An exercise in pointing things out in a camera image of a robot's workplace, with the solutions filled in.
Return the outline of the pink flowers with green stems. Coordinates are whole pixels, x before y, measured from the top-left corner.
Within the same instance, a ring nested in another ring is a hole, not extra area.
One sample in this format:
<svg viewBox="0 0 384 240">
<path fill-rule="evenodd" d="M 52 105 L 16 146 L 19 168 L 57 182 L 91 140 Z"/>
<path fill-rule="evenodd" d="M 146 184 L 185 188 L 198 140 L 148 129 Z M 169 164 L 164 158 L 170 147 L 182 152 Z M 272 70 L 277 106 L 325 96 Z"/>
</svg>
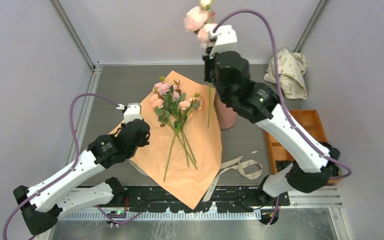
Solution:
<svg viewBox="0 0 384 240">
<path fill-rule="evenodd" d="M 159 82 L 152 87 L 152 96 L 150 99 L 151 107 L 157 115 L 157 120 L 161 127 L 169 126 L 173 130 L 173 138 L 169 149 L 169 154 L 164 170 L 163 180 L 166 180 L 169 170 L 169 164 L 176 140 L 183 148 L 187 166 L 193 165 L 198 168 L 197 160 L 189 140 L 184 131 L 189 116 L 202 109 L 203 103 L 199 93 L 187 99 L 186 93 L 180 88 L 180 82 L 173 81 L 173 84 L 167 83 L 166 78 L 159 77 Z"/>
</svg>

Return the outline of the green orange flower bouquet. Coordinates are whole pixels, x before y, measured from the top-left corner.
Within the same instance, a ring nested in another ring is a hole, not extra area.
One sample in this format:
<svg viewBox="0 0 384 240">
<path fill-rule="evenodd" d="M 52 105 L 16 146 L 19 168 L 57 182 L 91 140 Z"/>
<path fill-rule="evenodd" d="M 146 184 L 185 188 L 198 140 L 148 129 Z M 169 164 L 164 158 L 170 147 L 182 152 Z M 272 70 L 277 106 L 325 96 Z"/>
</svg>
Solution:
<svg viewBox="0 0 384 240">
<path fill-rule="evenodd" d="M 149 145 L 140 147 L 131 159 L 159 186 L 193 210 L 218 174 L 222 162 L 222 140 L 216 111 L 215 89 L 209 89 L 187 77 L 171 71 L 165 82 L 179 82 L 188 100 L 199 94 L 203 106 L 188 115 L 183 128 L 188 140 L 182 146 L 174 131 L 161 126 L 151 105 L 150 92 L 140 103 L 141 116 L 150 126 Z"/>
</svg>

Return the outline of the pink flower stem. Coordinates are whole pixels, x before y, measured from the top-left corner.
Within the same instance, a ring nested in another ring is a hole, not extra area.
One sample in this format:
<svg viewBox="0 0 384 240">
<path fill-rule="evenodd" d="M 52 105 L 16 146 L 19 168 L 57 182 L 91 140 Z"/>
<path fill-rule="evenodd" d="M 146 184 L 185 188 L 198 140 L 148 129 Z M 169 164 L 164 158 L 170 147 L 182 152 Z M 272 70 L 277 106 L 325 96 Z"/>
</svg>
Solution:
<svg viewBox="0 0 384 240">
<path fill-rule="evenodd" d="M 195 33 L 202 49 L 210 45 L 209 31 L 216 26 L 215 11 L 212 10 L 213 0 L 199 0 L 198 5 L 191 8 L 183 19 L 183 26 L 187 33 Z"/>
</svg>

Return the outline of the cream printed ribbon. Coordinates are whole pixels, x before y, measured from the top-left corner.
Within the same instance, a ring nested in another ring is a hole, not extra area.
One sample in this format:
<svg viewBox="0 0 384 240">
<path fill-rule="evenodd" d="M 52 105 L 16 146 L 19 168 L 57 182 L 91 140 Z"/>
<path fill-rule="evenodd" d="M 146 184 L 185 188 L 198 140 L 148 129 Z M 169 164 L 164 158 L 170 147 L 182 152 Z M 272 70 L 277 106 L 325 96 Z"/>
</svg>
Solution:
<svg viewBox="0 0 384 240">
<path fill-rule="evenodd" d="M 238 171 L 242 177 L 244 177 L 248 180 L 255 180 L 262 175 L 263 166 L 259 162 L 255 161 L 253 159 L 249 159 L 249 160 L 246 160 L 244 162 L 241 162 L 242 158 L 243 158 L 243 156 L 239 156 L 239 157 L 234 158 L 232 160 L 223 162 L 220 165 L 220 171 L 215 176 L 215 178 L 213 179 L 211 184 L 209 185 L 206 193 L 204 194 L 204 196 L 202 198 L 202 202 L 208 202 L 211 199 L 212 194 L 214 193 L 214 191 L 216 189 L 216 186 L 217 186 L 217 183 L 219 181 L 220 176 L 229 170 Z M 251 172 L 251 173 L 246 173 L 245 169 L 250 167 L 250 166 L 253 166 L 253 165 L 256 165 L 257 167 L 259 167 L 259 169 L 257 171 Z"/>
</svg>

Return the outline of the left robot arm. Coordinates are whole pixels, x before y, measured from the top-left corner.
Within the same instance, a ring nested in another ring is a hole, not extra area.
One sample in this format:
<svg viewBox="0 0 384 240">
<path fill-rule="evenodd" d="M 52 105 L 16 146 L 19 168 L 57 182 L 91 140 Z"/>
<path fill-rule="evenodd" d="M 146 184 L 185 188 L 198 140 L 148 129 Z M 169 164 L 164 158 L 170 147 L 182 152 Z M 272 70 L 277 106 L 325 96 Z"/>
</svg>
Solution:
<svg viewBox="0 0 384 240">
<path fill-rule="evenodd" d="M 88 207 L 121 206 L 126 190 L 116 177 L 75 193 L 71 190 L 115 164 L 130 159 L 149 144 L 150 126 L 142 119 L 122 123 L 116 133 L 98 136 L 69 165 L 43 182 L 13 190 L 24 222 L 32 235 L 51 229 L 63 217 Z"/>
</svg>

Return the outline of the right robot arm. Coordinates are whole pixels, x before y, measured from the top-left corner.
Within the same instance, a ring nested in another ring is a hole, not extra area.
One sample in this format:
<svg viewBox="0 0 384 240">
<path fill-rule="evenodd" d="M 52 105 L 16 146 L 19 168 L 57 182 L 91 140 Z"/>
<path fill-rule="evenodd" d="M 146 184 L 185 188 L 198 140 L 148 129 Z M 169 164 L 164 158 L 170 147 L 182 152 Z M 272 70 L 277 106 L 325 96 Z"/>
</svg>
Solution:
<svg viewBox="0 0 384 240">
<path fill-rule="evenodd" d="M 290 190 L 311 193 L 325 186 L 330 159 L 340 152 L 314 139 L 281 105 L 280 96 L 267 84 L 251 80 L 249 62 L 236 51 L 204 54 L 204 80 L 215 86 L 222 103 L 274 137 L 293 157 L 294 163 L 266 176 L 256 196 L 271 205 Z"/>
</svg>

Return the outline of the pink cylindrical vase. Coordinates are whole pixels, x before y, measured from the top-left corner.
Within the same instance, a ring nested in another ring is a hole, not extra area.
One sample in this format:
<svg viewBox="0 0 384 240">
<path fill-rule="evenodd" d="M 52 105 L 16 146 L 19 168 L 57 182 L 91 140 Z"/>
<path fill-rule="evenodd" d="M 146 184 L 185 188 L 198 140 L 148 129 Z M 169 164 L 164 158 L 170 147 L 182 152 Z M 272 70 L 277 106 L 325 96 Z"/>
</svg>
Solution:
<svg viewBox="0 0 384 240">
<path fill-rule="evenodd" d="M 235 124 L 238 114 L 221 101 L 218 93 L 215 93 L 214 107 L 220 129 L 230 129 Z"/>
</svg>

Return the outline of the crumpled printed paper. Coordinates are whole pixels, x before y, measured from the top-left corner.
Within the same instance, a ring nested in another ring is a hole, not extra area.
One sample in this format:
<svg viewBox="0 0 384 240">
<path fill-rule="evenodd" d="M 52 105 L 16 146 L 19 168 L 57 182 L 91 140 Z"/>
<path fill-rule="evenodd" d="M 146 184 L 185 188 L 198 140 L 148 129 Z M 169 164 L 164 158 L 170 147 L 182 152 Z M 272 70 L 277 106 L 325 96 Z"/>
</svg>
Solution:
<svg viewBox="0 0 384 240">
<path fill-rule="evenodd" d="M 280 88 L 288 99 L 308 98 L 304 80 L 307 72 L 307 61 L 303 53 L 290 52 L 282 48 L 276 52 Z"/>
</svg>

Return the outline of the orange compartment tray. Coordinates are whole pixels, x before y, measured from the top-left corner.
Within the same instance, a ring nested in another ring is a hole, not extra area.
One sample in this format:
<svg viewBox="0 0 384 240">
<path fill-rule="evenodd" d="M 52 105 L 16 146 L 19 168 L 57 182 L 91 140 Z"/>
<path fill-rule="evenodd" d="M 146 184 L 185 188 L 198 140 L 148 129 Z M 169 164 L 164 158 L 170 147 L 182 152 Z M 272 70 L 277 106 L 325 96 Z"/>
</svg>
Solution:
<svg viewBox="0 0 384 240">
<path fill-rule="evenodd" d="M 328 143 L 321 120 L 316 110 L 290 110 L 289 113 L 316 140 L 330 151 L 330 156 L 338 160 L 340 151 Z M 265 133 L 270 173 L 275 174 L 294 162 L 292 155 L 269 133 Z"/>
</svg>

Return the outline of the aluminium frame rail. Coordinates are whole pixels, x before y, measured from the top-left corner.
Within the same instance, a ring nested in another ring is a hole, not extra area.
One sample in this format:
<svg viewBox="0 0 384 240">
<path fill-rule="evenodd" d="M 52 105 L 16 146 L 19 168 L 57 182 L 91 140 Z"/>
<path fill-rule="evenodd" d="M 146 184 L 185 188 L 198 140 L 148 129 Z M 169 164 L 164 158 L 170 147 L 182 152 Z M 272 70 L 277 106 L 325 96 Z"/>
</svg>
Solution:
<svg viewBox="0 0 384 240">
<path fill-rule="evenodd" d="M 97 93 L 98 83 L 102 74 L 102 70 L 102 65 L 98 64 L 95 66 L 94 70 L 91 72 L 85 90 L 83 91 L 84 93 Z M 73 129 L 77 139 L 77 146 L 81 151 L 94 99 L 94 96 L 82 96 L 75 101 L 73 107 L 73 100 L 71 100 L 68 104 L 68 134 L 70 139 L 68 142 L 66 157 L 63 162 L 63 168 L 65 168 L 67 165 L 70 165 L 70 163 L 75 160 L 76 155 L 76 144 L 72 135 L 70 121 L 73 123 Z"/>
</svg>

